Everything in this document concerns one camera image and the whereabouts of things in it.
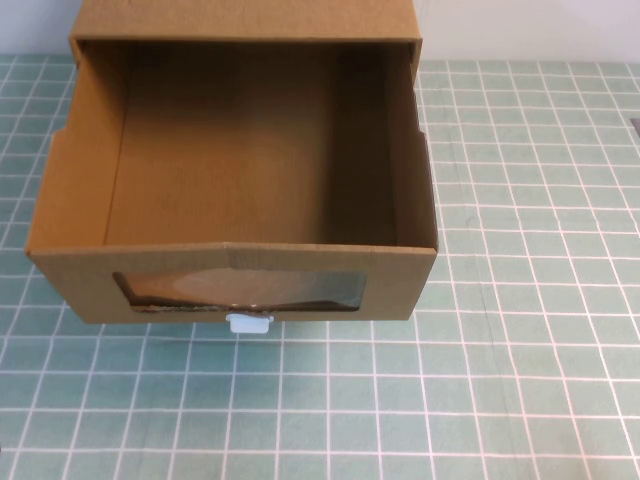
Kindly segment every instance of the open drawer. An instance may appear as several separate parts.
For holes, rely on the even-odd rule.
[[[27,252],[86,322],[411,314],[437,230],[408,44],[76,47]]]

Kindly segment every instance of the white plastic clip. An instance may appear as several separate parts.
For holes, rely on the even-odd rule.
[[[269,324],[273,322],[272,316],[247,315],[245,313],[229,313],[227,322],[230,323],[233,333],[267,333]]]

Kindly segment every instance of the white wall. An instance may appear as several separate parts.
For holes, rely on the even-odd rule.
[[[68,52],[80,3],[0,0],[0,53]],[[640,62],[640,0],[415,3],[424,58]]]
[[[0,53],[69,53],[82,0],[0,0]]]
[[[424,58],[640,62],[640,0],[415,0]]]

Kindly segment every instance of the corrugated cardboard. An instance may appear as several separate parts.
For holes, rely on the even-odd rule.
[[[411,0],[85,0],[71,42],[27,252],[81,318],[411,314],[437,251]]]

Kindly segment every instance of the cardboard top panel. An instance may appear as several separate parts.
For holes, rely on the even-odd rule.
[[[410,41],[412,0],[84,0],[72,40]]]

